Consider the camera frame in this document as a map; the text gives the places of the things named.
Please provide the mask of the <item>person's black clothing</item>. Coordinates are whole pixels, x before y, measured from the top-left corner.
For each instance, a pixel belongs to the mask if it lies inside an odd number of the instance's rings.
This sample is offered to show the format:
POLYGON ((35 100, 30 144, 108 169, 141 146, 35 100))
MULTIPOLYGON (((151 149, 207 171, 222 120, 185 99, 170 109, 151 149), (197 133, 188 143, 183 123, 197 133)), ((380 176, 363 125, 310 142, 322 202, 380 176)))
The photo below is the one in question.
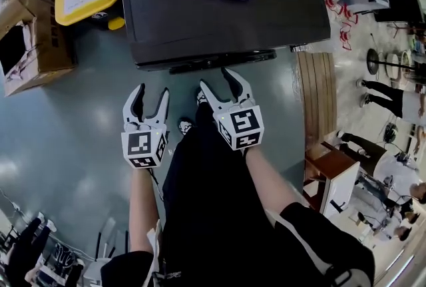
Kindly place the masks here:
POLYGON ((298 202, 264 209, 246 166, 208 103, 178 143, 163 185, 153 253, 129 251, 101 270, 102 287, 372 287, 371 250, 298 202))

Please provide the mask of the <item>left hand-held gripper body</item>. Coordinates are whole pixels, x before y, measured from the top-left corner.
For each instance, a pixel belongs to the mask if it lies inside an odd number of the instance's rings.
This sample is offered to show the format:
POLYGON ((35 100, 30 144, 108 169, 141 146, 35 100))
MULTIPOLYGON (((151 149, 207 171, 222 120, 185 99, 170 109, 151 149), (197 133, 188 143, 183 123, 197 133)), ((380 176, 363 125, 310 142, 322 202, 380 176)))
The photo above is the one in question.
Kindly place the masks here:
POLYGON ((124 159, 133 168, 160 166, 167 144, 166 131, 164 123, 125 123, 121 133, 124 159))

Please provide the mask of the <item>pale pink cloth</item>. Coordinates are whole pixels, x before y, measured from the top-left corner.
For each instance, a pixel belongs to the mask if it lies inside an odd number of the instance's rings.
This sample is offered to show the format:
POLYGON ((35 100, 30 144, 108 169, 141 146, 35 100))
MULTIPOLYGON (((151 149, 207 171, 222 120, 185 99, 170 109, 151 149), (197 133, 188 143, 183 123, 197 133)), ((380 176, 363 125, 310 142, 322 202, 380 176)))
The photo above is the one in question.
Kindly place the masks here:
POLYGON ((36 55, 33 54, 37 48, 36 36, 35 36, 35 22, 37 20, 33 19, 30 22, 25 23, 23 20, 18 22, 15 27, 20 27, 22 29, 22 39, 24 43, 24 52, 23 56, 17 61, 17 63, 5 74, 6 81, 13 80, 23 80, 22 72, 29 65, 36 55))

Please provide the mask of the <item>white round stool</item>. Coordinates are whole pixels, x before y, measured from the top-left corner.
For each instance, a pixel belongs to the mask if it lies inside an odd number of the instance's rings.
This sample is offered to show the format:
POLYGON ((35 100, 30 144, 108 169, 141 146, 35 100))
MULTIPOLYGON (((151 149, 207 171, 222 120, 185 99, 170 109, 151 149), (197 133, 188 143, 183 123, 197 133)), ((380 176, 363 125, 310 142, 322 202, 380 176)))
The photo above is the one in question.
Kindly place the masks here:
POLYGON ((390 80, 398 81, 402 78, 403 73, 407 71, 403 66, 411 66, 411 53, 409 51, 386 54, 385 71, 390 80))

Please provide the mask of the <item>person's left forearm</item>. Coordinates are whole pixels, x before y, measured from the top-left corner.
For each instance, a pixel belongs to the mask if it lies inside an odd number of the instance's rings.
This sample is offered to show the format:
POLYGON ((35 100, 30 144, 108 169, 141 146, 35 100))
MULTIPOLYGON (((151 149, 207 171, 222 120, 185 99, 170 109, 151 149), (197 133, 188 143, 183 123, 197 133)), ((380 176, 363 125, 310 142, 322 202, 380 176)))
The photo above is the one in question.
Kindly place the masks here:
POLYGON ((152 183, 147 169, 134 169, 130 184, 129 235, 130 251, 153 253, 148 233, 156 228, 159 221, 158 208, 152 183))

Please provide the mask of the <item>wooden slatted platform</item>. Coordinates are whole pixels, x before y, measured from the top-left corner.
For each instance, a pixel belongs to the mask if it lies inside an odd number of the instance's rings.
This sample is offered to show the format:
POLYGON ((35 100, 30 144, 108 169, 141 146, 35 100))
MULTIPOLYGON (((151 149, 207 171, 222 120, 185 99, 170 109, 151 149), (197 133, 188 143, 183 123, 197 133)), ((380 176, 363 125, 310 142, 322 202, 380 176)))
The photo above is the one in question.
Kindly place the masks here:
POLYGON ((324 140, 337 128, 337 89, 331 53, 297 53, 304 104, 306 148, 324 140))

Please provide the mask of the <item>white cabinet with wooden top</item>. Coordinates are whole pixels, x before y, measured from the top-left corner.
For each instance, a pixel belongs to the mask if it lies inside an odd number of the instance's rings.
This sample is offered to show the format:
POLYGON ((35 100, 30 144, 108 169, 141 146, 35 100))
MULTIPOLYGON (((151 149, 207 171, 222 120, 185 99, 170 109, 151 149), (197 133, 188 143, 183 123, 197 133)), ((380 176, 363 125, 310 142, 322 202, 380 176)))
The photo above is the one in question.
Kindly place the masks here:
POLYGON ((305 152, 303 196, 326 218, 342 213, 349 204, 360 163, 327 142, 305 152))

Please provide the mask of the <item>black round-base stand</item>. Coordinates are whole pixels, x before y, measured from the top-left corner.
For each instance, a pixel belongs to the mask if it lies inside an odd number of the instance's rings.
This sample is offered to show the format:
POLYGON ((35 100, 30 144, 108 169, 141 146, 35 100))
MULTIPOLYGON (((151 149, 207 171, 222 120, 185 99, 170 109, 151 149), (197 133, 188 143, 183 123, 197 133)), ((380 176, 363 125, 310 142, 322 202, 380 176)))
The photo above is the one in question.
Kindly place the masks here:
POLYGON ((410 65, 410 60, 408 59, 407 62, 403 60, 403 55, 397 55, 396 61, 387 61, 387 60, 380 60, 379 59, 379 53, 377 52, 377 43, 375 42, 374 36, 371 33, 370 34, 373 43, 375 45, 374 48, 369 48, 366 55, 366 65, 367 70, 369 71, 370 75, 376 75, 379 71, 379 66, 384 65, 385 67, 391 67, 391 68, 399 68, 399 69, 405 69, 410 70, 414 69, 415 67, 413 65, 410 65))

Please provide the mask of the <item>person's left shoe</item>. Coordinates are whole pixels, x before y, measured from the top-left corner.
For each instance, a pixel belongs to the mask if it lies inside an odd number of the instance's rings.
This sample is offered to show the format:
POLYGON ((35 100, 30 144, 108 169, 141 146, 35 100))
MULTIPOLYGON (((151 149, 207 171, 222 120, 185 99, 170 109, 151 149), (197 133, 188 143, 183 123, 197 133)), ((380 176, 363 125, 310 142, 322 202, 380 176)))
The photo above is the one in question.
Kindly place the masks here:
POLYGON ((194 123, 188 117, 181 117, 178 120, 178 129, 183 136, 187 135, 193 126, 194 123))

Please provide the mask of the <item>white pull-out drawer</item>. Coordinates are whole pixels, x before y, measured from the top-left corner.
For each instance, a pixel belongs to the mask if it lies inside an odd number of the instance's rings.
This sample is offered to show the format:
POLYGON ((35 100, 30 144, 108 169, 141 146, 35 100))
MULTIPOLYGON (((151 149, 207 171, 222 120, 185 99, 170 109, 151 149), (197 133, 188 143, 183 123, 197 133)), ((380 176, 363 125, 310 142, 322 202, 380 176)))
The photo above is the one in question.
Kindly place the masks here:
POLYGON ((132 57, 137 69, 142 71, 171 70, 191 63, 188 57, 163 60, 155 60, 139 54, 133 54, 132 57))

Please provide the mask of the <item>black washing machine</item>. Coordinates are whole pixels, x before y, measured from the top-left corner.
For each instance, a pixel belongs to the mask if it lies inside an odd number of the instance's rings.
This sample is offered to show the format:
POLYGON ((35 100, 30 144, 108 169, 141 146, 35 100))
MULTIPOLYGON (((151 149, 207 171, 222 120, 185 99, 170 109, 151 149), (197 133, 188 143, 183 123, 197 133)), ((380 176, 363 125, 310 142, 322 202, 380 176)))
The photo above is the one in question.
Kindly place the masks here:
POLYGON ((182 73, 273 59, 330 37, 324 0, 123 0, 133 54, 188 57, 182 73))

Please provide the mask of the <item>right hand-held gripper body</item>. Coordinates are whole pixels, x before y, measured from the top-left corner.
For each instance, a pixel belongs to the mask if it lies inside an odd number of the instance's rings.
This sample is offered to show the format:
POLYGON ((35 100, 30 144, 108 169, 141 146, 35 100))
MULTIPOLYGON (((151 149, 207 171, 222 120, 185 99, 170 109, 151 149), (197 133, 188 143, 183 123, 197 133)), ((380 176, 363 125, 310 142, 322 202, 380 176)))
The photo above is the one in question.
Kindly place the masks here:
POLYGON ((227 111, 215 113, 214 120, 218 132, 232 150, 243 150, 262 142, 264 123, 258 105, 231 106, 227 111))

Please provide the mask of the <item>black flat monitor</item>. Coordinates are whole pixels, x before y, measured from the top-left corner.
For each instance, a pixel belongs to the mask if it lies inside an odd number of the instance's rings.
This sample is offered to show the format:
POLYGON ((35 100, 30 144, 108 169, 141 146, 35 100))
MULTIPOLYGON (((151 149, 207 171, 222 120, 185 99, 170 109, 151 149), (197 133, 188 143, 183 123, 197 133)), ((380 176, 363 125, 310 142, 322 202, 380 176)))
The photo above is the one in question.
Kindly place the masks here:
POLYGON ((420 0, 389 0, 389 8, 376 10, 377 22, 423 23, 424 12, 420 0))

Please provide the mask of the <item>black printed bag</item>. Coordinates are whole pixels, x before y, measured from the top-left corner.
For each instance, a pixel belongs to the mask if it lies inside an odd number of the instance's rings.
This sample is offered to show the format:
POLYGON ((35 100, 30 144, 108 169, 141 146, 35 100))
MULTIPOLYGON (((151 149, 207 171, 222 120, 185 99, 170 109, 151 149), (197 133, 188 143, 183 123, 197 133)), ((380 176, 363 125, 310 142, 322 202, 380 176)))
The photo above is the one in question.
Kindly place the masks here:
POLYGON ((80 280, 85 263, 67 246, 56 243, 54 251, 54 272, 61 278, 74 277, 80 280))

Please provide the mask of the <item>person's right shoe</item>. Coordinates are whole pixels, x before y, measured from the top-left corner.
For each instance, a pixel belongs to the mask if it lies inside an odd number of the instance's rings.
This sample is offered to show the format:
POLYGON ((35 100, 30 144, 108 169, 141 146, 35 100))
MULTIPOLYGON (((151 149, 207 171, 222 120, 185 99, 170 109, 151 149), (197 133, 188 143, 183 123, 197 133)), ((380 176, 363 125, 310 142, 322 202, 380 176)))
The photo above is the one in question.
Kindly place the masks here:
POLYGON ((208 99, 206 98, 203 90, 198 87, 195 92, 196 104, 199 107, 201 104, 208 103, 208 99))

